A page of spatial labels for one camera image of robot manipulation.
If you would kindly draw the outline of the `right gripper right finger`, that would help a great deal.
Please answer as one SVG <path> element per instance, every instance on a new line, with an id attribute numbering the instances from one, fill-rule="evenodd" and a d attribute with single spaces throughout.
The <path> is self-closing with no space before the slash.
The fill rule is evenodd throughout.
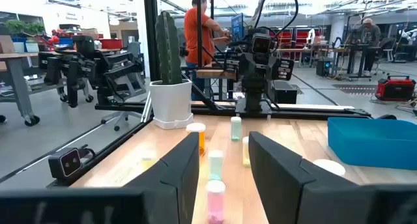
<path id="1" fill-rule="evenodd" d="M 248 150 L 269 223 L 416 222 L 413 184 L 356 184 L 259 132 L 250 132 Z"/>

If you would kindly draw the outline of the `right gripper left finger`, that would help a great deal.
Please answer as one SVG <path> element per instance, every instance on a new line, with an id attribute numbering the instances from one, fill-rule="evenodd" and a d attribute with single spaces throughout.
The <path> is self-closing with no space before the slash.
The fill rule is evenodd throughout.
<path id="1" fill-rule="evenodd" d="M 199 136 L 187 135 L 121 188 L 1 192 L 2 223 L 191 223 L 199 179 Z"/>

